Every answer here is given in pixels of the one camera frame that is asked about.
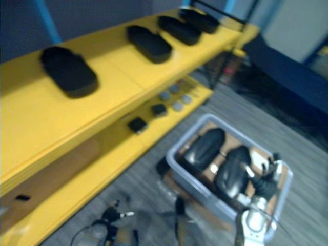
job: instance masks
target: small black square object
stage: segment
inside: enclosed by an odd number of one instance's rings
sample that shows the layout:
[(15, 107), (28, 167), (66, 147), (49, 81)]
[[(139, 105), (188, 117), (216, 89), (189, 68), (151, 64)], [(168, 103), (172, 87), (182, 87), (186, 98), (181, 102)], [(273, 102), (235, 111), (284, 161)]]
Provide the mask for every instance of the small black square object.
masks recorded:
[(147, 128), (147, 123), (140, 117), (128, 123), (129, 128), (136, 134), (140, 134)]
[(154, 116), (165, 116), (168, 114), (168, 111), (166, 110), (166, 107), (164, 104), (155, 104), (152, 106), (152, 112)]

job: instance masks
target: gray carpet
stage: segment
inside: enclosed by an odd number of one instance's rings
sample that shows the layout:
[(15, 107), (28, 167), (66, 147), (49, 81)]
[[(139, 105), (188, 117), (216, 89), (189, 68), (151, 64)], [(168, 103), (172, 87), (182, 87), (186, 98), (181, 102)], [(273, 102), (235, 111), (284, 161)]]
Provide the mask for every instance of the gray carpet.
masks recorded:
[[(162, 185), (155, 165), (167, 149), (205, 113), (221, 117), (266, 149), (279, 152), (294, 172), (294, 181), (280, 219), (281, 225), (269, 245), (326, 245), (328, 154), (230, 88), (219, 85), (207, 105), (199, 107), (181, 122), (45, 240), (42, 246), (69, 245), (73, 235), (98, 219), (107, 205), (116, 198), (128, 200), (122, 205), (122, 210), (131, 209), (137, 212), (137, 216), (128, 218), (125, 224), (137, 221), (140, 245), (176, 245), (174, 220), (168, 216), (174, 208), (174, 194), (168, 193), (167, 188)], [(232, 232), (214, 230), (206, 224), (201, 227), (206, 238), (202, 245), (233, 245)]]

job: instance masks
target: robotic arm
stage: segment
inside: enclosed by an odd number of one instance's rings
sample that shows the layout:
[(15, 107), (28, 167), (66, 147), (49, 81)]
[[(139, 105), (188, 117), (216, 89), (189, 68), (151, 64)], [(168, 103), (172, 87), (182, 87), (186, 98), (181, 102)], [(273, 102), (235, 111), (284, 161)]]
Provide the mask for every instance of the robotic arm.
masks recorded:
[(277, 192), (282, 163), (279, 155), (275, 154), (274, 161), (270, 161), (268, 172), (261, 178), (257, 177), (249, 166), (243, 165), (243, 168), (255, 188), (255, 194), (248, 208), (237, 215), (235, 246), (264, 246), (264, 237), (270, 220), (265, 211), (268, 201)]

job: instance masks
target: black foam pad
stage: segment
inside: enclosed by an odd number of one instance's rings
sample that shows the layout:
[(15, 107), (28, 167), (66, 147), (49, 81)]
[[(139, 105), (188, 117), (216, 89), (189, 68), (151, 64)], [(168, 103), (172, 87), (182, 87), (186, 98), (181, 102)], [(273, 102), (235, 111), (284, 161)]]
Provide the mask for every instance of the black foam pad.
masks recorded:
[(68, 97), (89, 95), (98, 88), (96, 74), (69, 49), (50, 47), (40, 57), (44, 70)]
[(172, 47), (159, 34), (145, 27), (128, 26), (128, 39), (151, 62), (163, 63), (170, 58)]
[(158, 18), (158, 25), (186, 45), (196, 44), (201, 36), (201, 31), (189, 23), (181, 22), (176, 18), (160, 16)]
[(209, 14), (201, 14), (190, 9), (181, 9), (180, 17), (200, 31), (214, 33), (219, 26), (219, 21)]

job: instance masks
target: black computer mouse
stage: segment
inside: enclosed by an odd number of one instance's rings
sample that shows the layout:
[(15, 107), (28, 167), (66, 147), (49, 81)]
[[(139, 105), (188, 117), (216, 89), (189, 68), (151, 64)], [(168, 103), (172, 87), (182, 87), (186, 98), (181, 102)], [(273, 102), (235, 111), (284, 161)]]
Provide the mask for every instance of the black computer mouse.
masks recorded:
[(204, 135), (199, 136), (179, 158), (179, 164), (192, 174), (201, 173), (220, 154), (225, 137), (224, 130), (220, 128), (208, 130)]
[(245, 193), (249, 179), (241, 166), (242, 162), (251, 164), (250, 152), (246, 146), (239, 146), (228, 152), (214, 179), (218, 196), (232, 199), (239, 193)]

